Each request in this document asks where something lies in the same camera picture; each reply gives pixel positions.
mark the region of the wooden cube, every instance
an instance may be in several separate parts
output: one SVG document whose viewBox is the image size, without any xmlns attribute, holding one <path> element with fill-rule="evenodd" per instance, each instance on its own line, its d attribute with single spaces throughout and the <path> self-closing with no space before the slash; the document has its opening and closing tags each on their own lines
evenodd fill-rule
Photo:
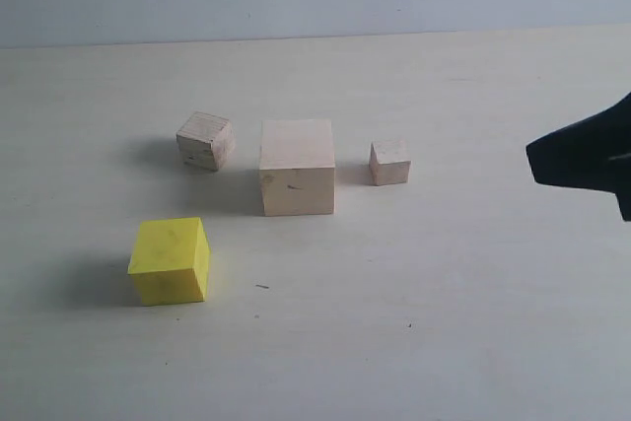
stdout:
<svg viewBox="0 0 631 421">
<path fill-rule="evenodd" d="M 223 167 L 235 150 L 233 125 L 227 118 L 196 112 L 176 135 L 185 163 L 213 172 Z"/>
<path fill-rule="evenodd" d="M 330 120 L 265 120 L 259 180 L 266 216 L 332 214 L 335 156 Z"/>
<path fill-rule="evenodd" d="M 371 145 L 370 168 L 377 186 L 407 182 L 411 163 L 403 140 L 385 140 Z"/>
<path fill-rule="evenodd" d="M 210 247 L 198 217 L 145 221 L 127 273 L 144 306 L 206 299 Z"/>
</svg>

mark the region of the yellow cube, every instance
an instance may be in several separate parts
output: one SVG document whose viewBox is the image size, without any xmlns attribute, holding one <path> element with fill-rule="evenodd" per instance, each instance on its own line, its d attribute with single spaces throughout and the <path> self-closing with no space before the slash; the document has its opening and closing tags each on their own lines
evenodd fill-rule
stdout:
<svg viewBox="0 0 631 421">
<path fill-rule="evenodd" d="M 206 299 L 210 246 L 198 217 L 145 221 L 127 273 L 144 306 Z"/>
</svg>

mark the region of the black object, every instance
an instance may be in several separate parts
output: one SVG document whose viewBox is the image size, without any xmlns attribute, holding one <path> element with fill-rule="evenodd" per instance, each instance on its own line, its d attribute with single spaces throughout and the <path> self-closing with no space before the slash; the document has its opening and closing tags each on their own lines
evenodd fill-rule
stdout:
<svg viewBox="0 0 631 421">
<path fill-rule="evenodd" d="M 631 94 L 601 113 L 526 146 L 534 180 L 613 192 L 631 221 Z"/>
</svg>

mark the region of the white table surface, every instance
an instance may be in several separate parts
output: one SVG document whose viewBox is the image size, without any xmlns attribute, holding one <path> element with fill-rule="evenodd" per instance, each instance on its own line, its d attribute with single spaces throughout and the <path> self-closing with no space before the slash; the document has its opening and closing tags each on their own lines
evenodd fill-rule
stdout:
<svg viewBox="0 0 631 421">
<path fill-rule="evenodd" d="M 631 26 L 0 51 L 0 419 L 628 421 L 631 227 L 525 145 L 629 90 Z M 336 212 L 262 217 L 260 122 L 312 117 Z M 209 300 L 139 307 L 138 225 L 197 215 Z"/>
</svg>

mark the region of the small wooden cube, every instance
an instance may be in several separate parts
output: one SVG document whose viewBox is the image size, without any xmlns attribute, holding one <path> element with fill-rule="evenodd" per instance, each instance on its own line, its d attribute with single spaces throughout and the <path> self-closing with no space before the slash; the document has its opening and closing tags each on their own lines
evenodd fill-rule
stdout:
<svg viewBox="0 0 631 421">
<path fill-rule="evenodd" d="M 127 273 L 144 306 L 206 299 L 210 247 L 198 217 L 145 221 Z"/>
<path fill-rule="evenodd" d="M 403 140 L 385 140 L 371 145 L 370 168 L 376 186 L 407 182 L 411 163 Z"/>
<path fill-rule="evenodd" d="M 233 125 L 227 118 L 195 112 L 176 135 L 185 163 L 213 172 L 226 164 L 235 150 Z"/>
<path fill-rule="evenodd" d="M 265 215 L 332 214 L 334 155 L 330 120 L 265 120 L 259 163 Z"/>
</svg>

